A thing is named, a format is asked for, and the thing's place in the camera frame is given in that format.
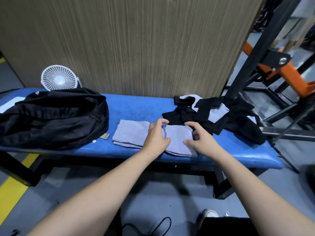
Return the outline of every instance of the bolt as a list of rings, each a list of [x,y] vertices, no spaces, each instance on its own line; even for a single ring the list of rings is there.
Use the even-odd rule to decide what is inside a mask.
[[[287,61],[287,58],[286,57],[282,57],[282,58],[280,58],[280,60],[279,60],[279,64],[285,64],[286,63],[286,61]]]

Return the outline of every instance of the white shoe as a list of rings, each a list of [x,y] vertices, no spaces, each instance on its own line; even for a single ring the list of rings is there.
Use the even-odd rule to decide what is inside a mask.
[[[201,228],[202,226],[202,223],[204,221],[205,218],[208,218],[208,217],[214,217],[214,218],[219,218],[219,215],[217,212],[215,212],[214,210],[210,210],[210,209],[205,209],[203,212],[202,212],[202,218],[199,222],[199,229]]]

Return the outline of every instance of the forearm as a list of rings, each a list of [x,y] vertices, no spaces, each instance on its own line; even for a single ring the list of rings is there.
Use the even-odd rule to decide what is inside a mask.
[[[260,235],[313,235],[314,223],[226,151],[218,164]]]
[[[141,173],[150,164],[138,152],[45,217],[28,236],[103,235]]]

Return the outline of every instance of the white fan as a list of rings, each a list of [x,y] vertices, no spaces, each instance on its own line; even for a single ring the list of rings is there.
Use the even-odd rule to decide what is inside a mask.
[[[80,87],[82,86],[73,71],[62,65],[52,65],[45,68],[42,72],[41,83],[49,91],[73,89],[78,86],[78,83]]]

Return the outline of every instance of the orange metal bracket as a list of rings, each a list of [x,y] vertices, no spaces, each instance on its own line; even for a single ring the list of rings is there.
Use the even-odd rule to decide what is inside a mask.
[[[253,47],[246,42],[243,51],[246,55],[249,55]],[[269,66],[258,64],[258,67],[267,74],[267,79],[270,79],[275,74],[279,74],[285,81],[294,89],[294,91],[302,98],[311,95],[315,90],[315,81],[305,82],[299,72],[294,68],[291,62],[287,63],[285,66],[273,71]]]

